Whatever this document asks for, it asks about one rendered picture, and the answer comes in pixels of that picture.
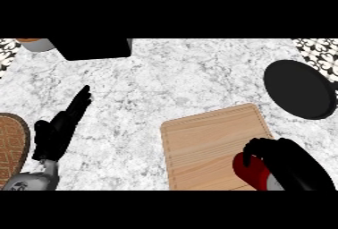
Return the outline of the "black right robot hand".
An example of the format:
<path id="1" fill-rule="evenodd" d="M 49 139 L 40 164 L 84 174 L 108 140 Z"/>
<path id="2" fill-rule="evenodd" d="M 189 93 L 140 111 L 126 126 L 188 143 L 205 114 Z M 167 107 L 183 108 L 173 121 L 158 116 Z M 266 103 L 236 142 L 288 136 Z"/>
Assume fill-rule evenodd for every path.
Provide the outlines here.
<path id="1" fill-rule="evenodd" d="M 263 161 L 286 191 L 334 191 L 332 178 L 317 160 L 289 139 L 252 138 L 244 146 L 244 166 L 251 156 Z"/>

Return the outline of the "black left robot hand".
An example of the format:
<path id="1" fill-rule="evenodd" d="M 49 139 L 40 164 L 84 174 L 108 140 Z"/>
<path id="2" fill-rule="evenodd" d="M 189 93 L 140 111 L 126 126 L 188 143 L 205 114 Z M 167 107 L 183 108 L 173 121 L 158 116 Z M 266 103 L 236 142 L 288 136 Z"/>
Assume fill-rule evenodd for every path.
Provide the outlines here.
<path id="1" fill-rule="evenodd" d="M 86 109 L 92 104 L 90 86 L 86 85 L 72 99 L 65 111 L 61 111 L 50 122 L 38 120 L 34 124 L 35 149 L 31 158 L 58 161 L 66 152 L 71 138 Z"/>

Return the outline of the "pale wooden cutting board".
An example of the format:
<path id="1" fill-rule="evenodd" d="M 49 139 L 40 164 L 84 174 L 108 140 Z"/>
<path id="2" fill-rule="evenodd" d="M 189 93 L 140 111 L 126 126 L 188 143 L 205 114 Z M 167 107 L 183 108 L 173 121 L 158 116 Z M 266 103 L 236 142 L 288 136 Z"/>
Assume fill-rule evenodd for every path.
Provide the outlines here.
<path id="1" fill-rule="evenodd" d="M 252 191 L 236 176 L 233 157 L 252 138 L 272 139 L 254 104 L 196 114 L 161 124 L 168 188 Z"/>

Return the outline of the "black round pan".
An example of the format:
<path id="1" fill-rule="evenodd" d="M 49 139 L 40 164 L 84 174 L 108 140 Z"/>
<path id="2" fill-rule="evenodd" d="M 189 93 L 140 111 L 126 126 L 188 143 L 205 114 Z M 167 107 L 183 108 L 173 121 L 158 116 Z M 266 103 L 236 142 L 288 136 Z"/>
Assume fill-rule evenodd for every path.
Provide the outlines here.
<path id="1" fill-rule="evenodd" d="M 331 82 L 307 64 L 273 62 L 264 71 L 264 86 L 276 105 L 309 120 L 329 117 L 338 107 L 338 81 Z"/>

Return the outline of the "brown woven placemat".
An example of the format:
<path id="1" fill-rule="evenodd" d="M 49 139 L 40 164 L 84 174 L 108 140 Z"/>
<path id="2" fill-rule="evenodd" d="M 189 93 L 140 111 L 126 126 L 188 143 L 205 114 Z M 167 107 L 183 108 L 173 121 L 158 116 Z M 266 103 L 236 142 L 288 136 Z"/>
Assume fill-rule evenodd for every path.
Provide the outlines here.
<path id="1" fill-rule="evenodd" d="M 0 113 L 0 190 L 25 164 L 31 147 L 31 131 L 24 119 Z"/>

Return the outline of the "black and white patterned mat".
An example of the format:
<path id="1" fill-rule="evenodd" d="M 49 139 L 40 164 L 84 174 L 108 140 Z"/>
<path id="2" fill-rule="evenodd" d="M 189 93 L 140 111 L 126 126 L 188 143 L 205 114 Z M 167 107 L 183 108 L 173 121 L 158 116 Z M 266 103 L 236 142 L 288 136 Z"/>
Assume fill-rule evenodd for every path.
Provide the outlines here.
<path id="1" fill-rule="evenodd" d="M 19 48 L 21 43 L 13 38 L 0 38 L 0 79 L 3 78 L 6 69 L 13 62 Z"/>
<path id="2" fill-rule="evenodd" d="M 338 82 L 338 38 L 294 38 L 292 42 L 307 64 L 329 82 Z"/>

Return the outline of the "black box appliance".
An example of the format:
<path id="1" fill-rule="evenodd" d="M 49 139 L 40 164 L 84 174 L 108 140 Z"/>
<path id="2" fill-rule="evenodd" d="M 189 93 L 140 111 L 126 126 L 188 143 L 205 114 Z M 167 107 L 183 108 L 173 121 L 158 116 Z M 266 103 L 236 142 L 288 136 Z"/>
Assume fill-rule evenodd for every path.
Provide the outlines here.
<path id="1" fill-rule="evenodd" d="M 50 42 L 68 61 L 131 56 L 130 38 L 50 38 Z"/>

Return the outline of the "grey cup with brown top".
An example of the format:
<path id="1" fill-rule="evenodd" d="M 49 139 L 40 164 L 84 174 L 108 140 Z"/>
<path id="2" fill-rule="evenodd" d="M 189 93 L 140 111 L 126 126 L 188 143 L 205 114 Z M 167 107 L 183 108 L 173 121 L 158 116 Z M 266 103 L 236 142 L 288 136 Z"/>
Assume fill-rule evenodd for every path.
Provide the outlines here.
<path id="1" fill-rule="evenodd" d="M 18 42 L 33 52 L 44 52 L 55 48 L 47 38 L 18 38 Z"/>

